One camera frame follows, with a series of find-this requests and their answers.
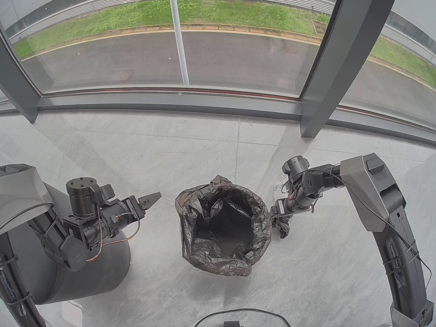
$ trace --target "white label sticker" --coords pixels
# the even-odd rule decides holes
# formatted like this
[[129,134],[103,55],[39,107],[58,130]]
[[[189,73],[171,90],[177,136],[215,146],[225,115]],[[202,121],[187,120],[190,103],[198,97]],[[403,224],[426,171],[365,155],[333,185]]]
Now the white label sticker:
[[279,200],[279,208],[280,208],[280,214],[285,214],[285,209],[283,208],[283,201]]

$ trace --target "black cable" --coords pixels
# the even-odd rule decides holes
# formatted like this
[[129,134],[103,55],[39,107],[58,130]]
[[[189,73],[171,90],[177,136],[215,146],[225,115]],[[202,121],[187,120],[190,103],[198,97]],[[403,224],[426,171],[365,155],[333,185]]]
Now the black cable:
[[254,309],[254,308],[241,308],[241,309],[233,309],[233,310],[226,310],[226,311],[218,311],[218,312],[216,312],[216,313],[210,313],[209,315],[207,315],[206,317],[204,317],[204,318],[202,318],[199,322],[197,322],[196,324],[195,324],[195,326],[194,327],[197,327],[201,322],[203,322],[205,319],[207,319],[208,317],[210,317],[210,316],[214,316],[214,315],[219,315],[219,314],[222,314],[222,313],[233,313],[233,312],[235,312],[235,311],[257,311],[257,312],[259,312],[259,313],[267,313],[267,314],[270,314],[270,315],[273,315],[273,316],[277,316],[277,317],[280,317],[285,323],[286,323],[286,325],[288,326],[288,327],[291,327],[291,325],[289,324],[289,322],[282,316],[282,315],[279,315],[279,314],[277,314],[277,313],[272,313],[271,311],[266,311],[266,310],[260,310],[260,309]]
[[[325,171],[323,171],[323,170],[317,170],[317,169],[310,169],[310,171],[318,171],[318,172],[325,172]],[[341,183],[343,183],[344,184],[344,186],[347,186],[347,183],[345,183],[341,178],[339,178],[338,176],[336,176],[335,174],[331,174],[331,176],[333,176],[333,177],[335,177],[335,178],[337,178]],[[389,224],[389,222],[387,222],[387,221],[385,221],[382,217],[380,217],[377,213],[375,213],[373,210],[371,210],[360,198],[358,198],[358,196],[355,194],[355,193],[353,193],[349,188],[347,188],[347,190],[348,190],[348,192],[349,193],[351,193],[351,194],[353,194],[354,195],[354,197],[356,198],[356,199],[358,199],[359,200],[359,202],[362,204],[362,205],[364,205],[365,206],[365,208],[368,210],[368,211],[370,211],[373,215],[375,215],[379,220],[381,220],[381,221],[383,221],[386,225],[388,225],[388,226],[390,226],[396,233],[397,233],[397,236],[401,239],[401,241],[403,241],[404,242],[404,244],[407,246],[407,247],[411,247],[411,245],[404,239],[404,237],[402,237],[402,235],[398,232],[398,230],[397,229],[395,229],[395,227],[393,227],[391,224]],[[411,249],[411,252],[420,260],[420,262],[428,269],[428,271],[430,271],[430,277],[429,277],[429,280],[428,280],[428,282],[427,282],[427,284],[426,284],[426,289],[427,289],[427,287],[428,287],[428,285],[429,285],[429,283],[430,283],[430,280],[432,279],[432,270],[428,267],[428,265],[421,259],[421,257],[419,256],[419,251],[418,251],[418,253],[417,252],[415,252],[415,250],[414,249]]]
[[16,215],[14,215],[13,217],[9,218],[6,222],[4,222],[2,225],[0,225],[0,230],[7,226],[11,221],[13,221],[14,219],[17,219],[20,215],[23,215],[26,212],[29,212],[31,210],[33,210],[34,208],[38,208],[41,206],[48,206],[50,205],[51,207],[53,207],[55,204],[53,202],[43,202],[42,204],[36,204],[33,206],[30,206],[29,208],[22,210],[21,212],[18,212]]

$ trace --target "yellow road line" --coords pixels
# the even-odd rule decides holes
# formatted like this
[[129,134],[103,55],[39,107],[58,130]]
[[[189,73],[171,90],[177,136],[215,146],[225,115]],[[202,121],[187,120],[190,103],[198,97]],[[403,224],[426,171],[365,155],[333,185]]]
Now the yellow road line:
[[[261,33],[254,33],[251,31],[241,31],[241,30],[220,30],[220,29],[182,29],[183,32],[185,31],[206,31],[206,32],[213,32],[213,33],[232,33],[232,34],[244,34],[244,35],[256,35],[256,36],[269,36],[269,37],[275,37],[278,39],[285,39],[285,40],[291,40],[291,41],[297,41],[297,42],[302,42],[304,44],[310,44],[310,45],[315,45],[315,46],[319,46],[321,44],[321,41],[319,41],[319,43],[315,42],[315,41],[309,41],[309,40],[302,40],[302,39],[298,39],[295,37],[288,37],[288,36],[280,36],[280,35],[274,35],[274,34],[261,34]],[[140,34],[151,34],[151,33],[167,33],[167,32],[174,32],[173,29],[164,29],[164,30],[143,30],[143,31],[133,31],[131,33],[122,33],[122,34],[114,34],[114,35],[105,35],[105,36],[100,36],[100,37],[94,37],[92,39],[86,39],[86,40],[81,40],[81,41],[76,41],[73,42],[71,44],[68,45],[63,45],[63,46],[59,46],[59,47],[55,47],[52,48],[50,50],[46,50],[46,51],[42,51],[39,53],[36,53],[30,57],[24,58],[22,59],[22,62],[27,61],[28,59],[31,59],[33,57],[37,57],[37,56],[41,56],[44,55],[48,52],[52,52],[52,51],[56,51],[56,50],[60,50],[62,48],[66,48],[69,46],[74,46],[74,45],[79,45],[79,44],[84,44],[85,42],[91,42],[91,41],[97,41],[97,40],[105,40],[105,39],[111,39],[113,37],[121,37],[121,36],[129,36],[129,35],[140,35]],[[428,87],[430,90],[435,90],[432,86],[430,86],[429,84],[426,84],[425,82],[407,74],[402,72],[401,70],[391,67],[385,63],[379,62],[373,58],[368,57],[367,58],[368,61],[376,63],[378,65],[381,65],[385,68],[391,69],[397,73],[400,73],[404,76],[407,76],[408,78],[415,80],[416,82]]]

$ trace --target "cable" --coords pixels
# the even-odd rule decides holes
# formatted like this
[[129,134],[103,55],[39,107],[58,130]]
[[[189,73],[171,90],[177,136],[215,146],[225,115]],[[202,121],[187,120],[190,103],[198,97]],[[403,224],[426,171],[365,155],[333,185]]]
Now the cable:
[[140,221],[138,221],[138,229],[136,229],[135,233],[134,233],[132,236],[129,236],[129,237],[123,239],[123,240],[112,241],[112,242],[110,242],[110,243],[103,243],[103,246],[104,246],[104,245],[110,245],[111,243],[122,243],[122,242],[124,242],[124,241],[127,241],[127,240],[132,239],[132,238],[133,238],[133,237],[134,237],[134,236],[139,232],[139,228],[140,228],[140,227],[141,227],[141,223],[140,223]]
[[20,215],[23,215],[26,212],[29,212],[35,208],[41,207],[41,206],[48,206],[50,205],[50,207],[53,207],[55,204],[53,202],[43,202],[42,204],[36,204],[33,206],[30,206],[29,208],[22,210],[21,212],[18,212],[16,215],[14,215],[13,217],[9,218],[6,222],[4,222],[2,225],[0,225],[0,230],[2,228],[4,228],[5,226],[7,226],[11,221],[13,221],[14,219],[17,219]]
[[102,232],[102,220],[100,219],[100,207],[97,207],[97,215],[99,217],[99,229],[100,229],[100,248],[99,248],[99,252],[97,253],[97,255],[91,259],[87,259],[87,262],[92,262],[93,260],[97,259],[97,257],[100,255],[100,253],[102,252],[102,247],[103,247],[103,232]]
[[289,324],[289,322],[288,322],[288,321],[287,321],[287,320],[286,320],[282,315],[279,315],[279,314],[277,314],[277,313],[272,313],[271,311],[260,310],[260,309],[254,309],[254,308],[241,308],[241,309],[233,309],[233,310],[226,310],[226,311],[218,311],[218,312],[216,312],[216,313],[210,313],[210,314],[207,315],[206,317],[202,318],[199,322],[197,322],[197,323],[195,324],[194,327],[197,327],[201,322],[203,322],[205,319],[207,319],[207,318],[210,317],[210,316],[219,315],[219,314],[222,314],[222,313],[233,313],[233,312],[235,312],[235,311],[257,311],[257,312],[259,312],[259,313],[267,313],[267,314],[270,314],[270,315],[273,315],[273,316],[280,317],[280,318],[284,321],[284,323],[286,323],[286,325],[287,325],[288,327],[291,327],[291,325]]
[[[323,171],[323,170],[317,170],[317,169],[311,169],[311,171],[318,171],[318,172],[325,172],[325,171]],[[341,178],[339,178],[338,176],[336,176],[335,174],[331,174],[331,176],[333,176],[333,177],[335,177],[335,178],[337,178],[341,183],[343,183],[344,184],[344,186],[349,186],[349,184],[348,183],[345,183]],[[381,221],[383,221],[386,225],[388,225],[388,226],[390,226],[396,233],[397,233],[397,236],[401,239],[401,241],[403,241],[404,242],[404,244],[407,246],[407,247],[411,247],[411,245],[404,239],[404,237],[402,237],[402,235],[398,232],[398,230],[397,229],[395,229],[395,227],[394,226],[392,226],[391,224],[389,224],[389,222],[387,222],[387,221],[385,221],[382,217],[380,217],[377,213],[375,213],[373,210],[371,210],[360,198],[358,198],[358,196],[355,194],[355,193],[353,193],[349,188],[347,188],[347,190],[348,190],[348,192],[349,193],[351,193],[351,194],[353,194],[354,195],[354,197],[356,198],[356,199],[358,199],[359,200],[359,202],[362,204],[362,205],[364,205],[365,206],[365,208],[368,210],[368,211],[370,211],[373,215],[375,215],[379,220],[381,220]],[[430,283],[430,280],[432,279],[432,270],[428,267],[428,265],[421,259],[421,257],[419,256],[419,251],[418,252],[415,252],[415,250],[414,249],[411,249],[411,252],[420,260],[420,262],[428,269],[428,271],[430,271],[430,277],[429,277],[429,280],[427,281],[427,284],[426,284],[426,289],[427,289],[427,287],[428,287],[428,285],[429,285],[429,283]]]

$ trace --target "black trash bag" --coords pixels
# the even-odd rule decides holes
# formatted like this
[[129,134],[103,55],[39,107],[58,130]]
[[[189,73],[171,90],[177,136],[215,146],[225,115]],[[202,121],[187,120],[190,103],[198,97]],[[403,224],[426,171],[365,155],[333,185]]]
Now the black trash bag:
[[271,242],[271,219],[262,199],[222,176],[184,190],[175,204],[183,258],[201,270],[248,276]]

